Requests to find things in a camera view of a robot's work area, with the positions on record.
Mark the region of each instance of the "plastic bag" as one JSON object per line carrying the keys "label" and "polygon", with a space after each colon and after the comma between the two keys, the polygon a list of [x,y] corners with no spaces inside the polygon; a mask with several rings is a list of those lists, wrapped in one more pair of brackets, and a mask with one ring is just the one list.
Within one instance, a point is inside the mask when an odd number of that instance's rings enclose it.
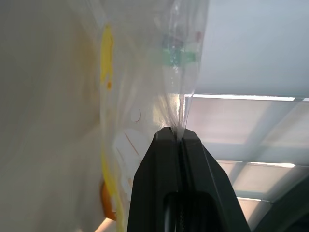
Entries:
{"label": "plastic bag", "polygon": [[103,175],[126,231],[134,174],[154,134],[181,139],[198,78],[208,2],[105,0],[101,44]]}

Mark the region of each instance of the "ceiling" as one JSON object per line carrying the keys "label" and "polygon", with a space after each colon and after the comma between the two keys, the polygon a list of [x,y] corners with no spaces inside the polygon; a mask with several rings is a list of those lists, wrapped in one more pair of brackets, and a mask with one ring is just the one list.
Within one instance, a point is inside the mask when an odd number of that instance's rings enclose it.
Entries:
{"label": "ceiling", "polygon": [[196,93],[309,96],[309,2],[210,0]]}

